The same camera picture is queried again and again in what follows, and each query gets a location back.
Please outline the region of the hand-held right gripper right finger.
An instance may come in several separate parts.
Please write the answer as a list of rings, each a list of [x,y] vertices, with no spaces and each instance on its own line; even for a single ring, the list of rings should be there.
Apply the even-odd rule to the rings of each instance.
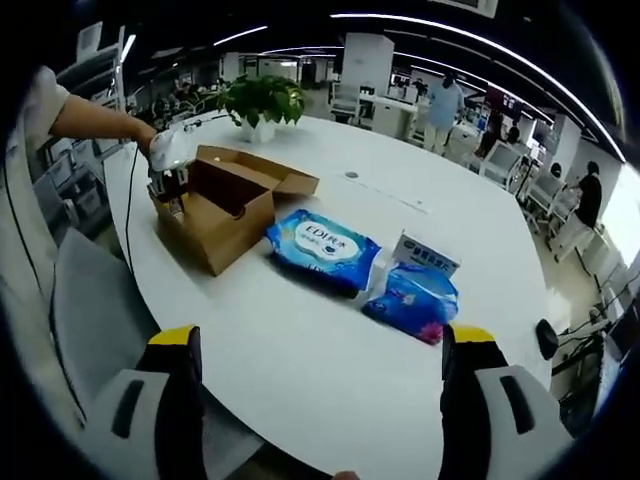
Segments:
[[[441,479],[537,479],[571,445],[559,403],[494,337],[443,329]]]

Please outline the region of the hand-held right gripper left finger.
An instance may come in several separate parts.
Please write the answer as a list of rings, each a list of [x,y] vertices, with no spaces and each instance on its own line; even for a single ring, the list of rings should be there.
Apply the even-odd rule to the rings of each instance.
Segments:
[[[201,387],[199,327],[161,331],[99,391],[83,453],[106,479],[203,479]]]

